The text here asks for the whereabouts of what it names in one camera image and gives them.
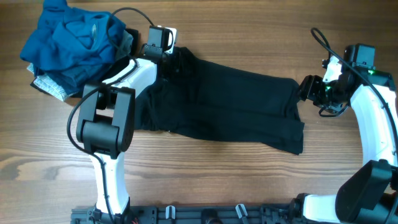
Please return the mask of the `white patterned cloth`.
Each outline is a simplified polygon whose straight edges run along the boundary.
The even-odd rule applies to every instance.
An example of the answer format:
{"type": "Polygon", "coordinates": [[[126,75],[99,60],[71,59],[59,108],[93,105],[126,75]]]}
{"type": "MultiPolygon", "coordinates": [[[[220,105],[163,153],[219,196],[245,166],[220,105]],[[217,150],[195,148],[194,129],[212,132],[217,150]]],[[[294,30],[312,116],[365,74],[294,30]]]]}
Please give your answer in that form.
{"type": "Polygon", "coordinates": [[[39,75],[39,69],[33,63],[30,63],[27,69],[33,74],[37,72],[37,76],[32,83],[34,88],[61,101],[66,101],[67,98],[80,91],[81,79],[85,76],[85,71],[80,68],[51,70],[41,75],[39,75]]]}

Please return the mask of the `grey folded garment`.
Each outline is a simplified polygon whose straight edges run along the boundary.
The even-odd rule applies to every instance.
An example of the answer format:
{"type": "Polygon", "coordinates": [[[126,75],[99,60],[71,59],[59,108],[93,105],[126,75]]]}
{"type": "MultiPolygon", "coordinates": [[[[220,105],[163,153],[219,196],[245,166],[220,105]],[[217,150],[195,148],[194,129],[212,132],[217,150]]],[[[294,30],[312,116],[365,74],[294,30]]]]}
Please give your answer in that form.
{"type": "Polygon", "coordinates": [[[119,45],[119,50],[117,50],[115,54],[115,62],[118,62],[122,59],[127,59],[127,61],[130,60],[128,54],[131,53],[133,40],[134,40],[133,36],[125,30],[123,32],[122,41],[119,45]]]}

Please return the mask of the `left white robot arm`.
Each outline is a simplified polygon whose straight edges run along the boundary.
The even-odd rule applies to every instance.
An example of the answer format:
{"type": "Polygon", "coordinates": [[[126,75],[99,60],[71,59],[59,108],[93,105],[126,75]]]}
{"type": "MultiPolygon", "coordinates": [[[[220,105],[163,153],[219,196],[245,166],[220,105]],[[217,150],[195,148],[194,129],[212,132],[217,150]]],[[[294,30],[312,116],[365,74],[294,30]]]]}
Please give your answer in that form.
{"type": "Polygon", "coordinates": [[[76,138],[93,163],[97,201],[90,223],[132,223],[124,178],[124,157],[134,134],[136,97],[158,77],[158,67],[174,52],[178,30],[150,26],[139,58],[128,55],[114,75],[84,87],[76,138]]]}

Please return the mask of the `black t-shirt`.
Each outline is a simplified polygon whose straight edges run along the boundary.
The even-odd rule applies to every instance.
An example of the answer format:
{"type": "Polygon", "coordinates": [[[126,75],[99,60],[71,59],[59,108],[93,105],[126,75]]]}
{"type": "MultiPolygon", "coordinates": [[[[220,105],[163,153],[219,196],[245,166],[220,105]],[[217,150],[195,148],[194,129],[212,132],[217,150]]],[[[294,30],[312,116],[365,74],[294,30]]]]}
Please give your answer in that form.
{"type": "Polygon", "coordinates": [[[160,74],[136,99],[135,129],[303,152],[298,83],[202,60],[186,47],[183,80],[160,74]]]}

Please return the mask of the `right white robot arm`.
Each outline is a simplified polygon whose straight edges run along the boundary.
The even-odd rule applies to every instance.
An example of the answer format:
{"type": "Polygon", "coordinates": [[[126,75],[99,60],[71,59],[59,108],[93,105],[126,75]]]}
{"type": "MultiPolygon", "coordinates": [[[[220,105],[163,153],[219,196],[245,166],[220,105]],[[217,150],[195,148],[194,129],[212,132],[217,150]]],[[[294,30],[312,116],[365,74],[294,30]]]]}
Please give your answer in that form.
{"type": "Polygon", "coordinates": [[[397,223],[397,115],[392,75],[377,71],[375,48],[349,45],[343,59],[323,61],[323,77],[308,75],[298,96],[334,117],[351,107],[356,115],[363,166],[334,195],[305,195],[296,215],[308,222],[397,223]]]}

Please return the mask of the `blue crumpled shirt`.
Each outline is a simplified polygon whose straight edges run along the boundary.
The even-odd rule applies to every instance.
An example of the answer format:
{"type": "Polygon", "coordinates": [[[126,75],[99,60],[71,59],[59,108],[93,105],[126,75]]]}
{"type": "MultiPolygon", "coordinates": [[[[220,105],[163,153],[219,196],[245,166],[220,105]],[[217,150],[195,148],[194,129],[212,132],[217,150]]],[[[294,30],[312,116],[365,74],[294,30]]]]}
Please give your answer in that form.
{"type": "Polygon", "coordinates": [[[116,61],[116,45],[125,23],[109,12],[69,7],[64,0],[46,0],[37,28],[20,58],[46,74],[66,94],[79,92],[88,80],[98,80],[116,61]]]}

